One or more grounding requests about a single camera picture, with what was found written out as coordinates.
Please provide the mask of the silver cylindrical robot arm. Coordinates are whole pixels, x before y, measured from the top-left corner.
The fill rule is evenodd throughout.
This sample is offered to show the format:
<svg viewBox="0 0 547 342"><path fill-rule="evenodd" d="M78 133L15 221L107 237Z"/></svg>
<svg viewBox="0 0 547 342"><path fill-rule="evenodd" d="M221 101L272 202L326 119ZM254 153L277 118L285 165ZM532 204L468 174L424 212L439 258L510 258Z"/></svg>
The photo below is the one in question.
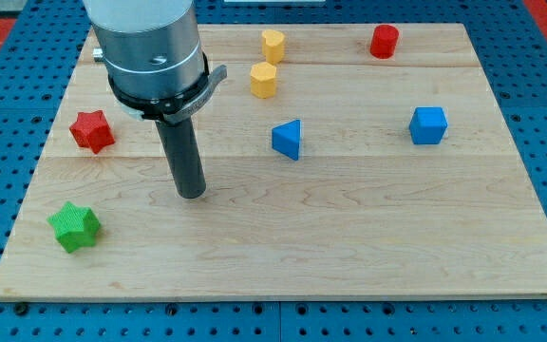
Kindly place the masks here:
<svg viewBox="0 0 547 342"><path fill-rule="evenodd" d="M145 120L177 124L227 77L209 69L193 0L84 0L116 98Z"/></svg>

